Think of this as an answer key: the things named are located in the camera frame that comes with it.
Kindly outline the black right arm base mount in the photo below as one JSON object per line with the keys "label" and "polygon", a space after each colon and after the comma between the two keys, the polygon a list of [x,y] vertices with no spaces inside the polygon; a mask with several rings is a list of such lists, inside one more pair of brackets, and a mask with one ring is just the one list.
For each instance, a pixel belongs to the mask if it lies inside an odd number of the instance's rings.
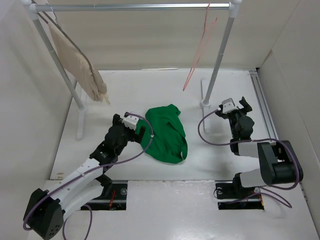
{"label": "black right arm base mount", "polygon": [[213,196],[218,210],[264,210],[258,187],[235,189],[231,182],[218,181]]}

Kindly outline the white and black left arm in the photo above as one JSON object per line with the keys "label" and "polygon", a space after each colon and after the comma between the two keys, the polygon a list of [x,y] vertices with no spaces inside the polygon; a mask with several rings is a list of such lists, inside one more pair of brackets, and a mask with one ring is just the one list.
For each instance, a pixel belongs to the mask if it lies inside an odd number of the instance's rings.
{"label": "white and black left arm", "polygon": [[50,240],[65,230],[73,212],[97,197],[107,198],[112,191],[112,180],[105,173],[121,164],[119,156],[128,142],[142,142],[146,128],[137,129],[137,125],[143,119],[129,112],[123,117],[115,114],[104,140],[80,167],[53,187],[38,188],[31,194],[23,216],[23,229]]}

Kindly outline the pink wire hanger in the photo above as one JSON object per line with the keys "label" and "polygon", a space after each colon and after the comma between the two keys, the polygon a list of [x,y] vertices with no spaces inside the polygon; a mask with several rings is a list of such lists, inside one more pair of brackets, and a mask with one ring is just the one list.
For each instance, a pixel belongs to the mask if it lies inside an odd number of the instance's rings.
{"label": "pink wire hanger", "polygon": [[209,2],[206,7],[206,10],[205,10],[205,17],[204,17],[204,22],[203,22],[203,32],[202,32],[196,53],[194,55],[191,67],[189,69],[189,73],[188,73],[186,80],[185,80],[185,83],[183,85],[183,88],[182,88],[183,92],[186,90],[203,54],[205,53],[205,50],[207,48],[209,41],[212,38],[214,29],[215,29],[215,26],[216,26],[216,23],[218,20],[218,18],[216,17],[212,22],[207,23],[210,6],[211,6],[211,3]]}

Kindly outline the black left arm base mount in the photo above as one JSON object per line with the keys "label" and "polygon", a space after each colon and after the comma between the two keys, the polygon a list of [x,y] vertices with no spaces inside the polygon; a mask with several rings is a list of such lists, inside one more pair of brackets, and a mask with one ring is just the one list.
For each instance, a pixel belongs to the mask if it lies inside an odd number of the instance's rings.
{"label": "black left arm base mount", "polygon": [[127,208],[128,181],[117,180],[110,190],[103,190],[99,197],[90,200],[87,205],[93,211],[125,211]]}

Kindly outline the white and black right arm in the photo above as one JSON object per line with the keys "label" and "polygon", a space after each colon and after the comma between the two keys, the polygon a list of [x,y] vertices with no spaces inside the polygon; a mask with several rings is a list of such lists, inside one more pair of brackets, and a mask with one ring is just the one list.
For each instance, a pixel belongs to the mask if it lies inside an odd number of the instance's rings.
{"label": "white and black right arm", "polygon": [[235,174],[231,183],[217,183],[218,199],[243,199],[263,186],[299,184],[304,172],[291,143],[271,138],[254,141],[251,135],[255,122],[247,115],[253,109],[245,98],[239,103],[242,107],[236,106],[232,98],[222,101],[216,115],[229,122],[231,152],[236,156],[258,159],[259,167]]}

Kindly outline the green t shirt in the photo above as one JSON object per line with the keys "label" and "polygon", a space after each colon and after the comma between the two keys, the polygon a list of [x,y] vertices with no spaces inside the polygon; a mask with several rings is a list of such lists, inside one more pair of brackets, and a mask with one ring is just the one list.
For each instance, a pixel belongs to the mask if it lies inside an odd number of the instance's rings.
{"label": "green t shirt", "polygon": [[145,113],[146,120],[138,121],[137,131],[145,127],[140,145],[155,160],[176,165],[187,158],[188,144],[180,113],[173,104],[154,107]]}

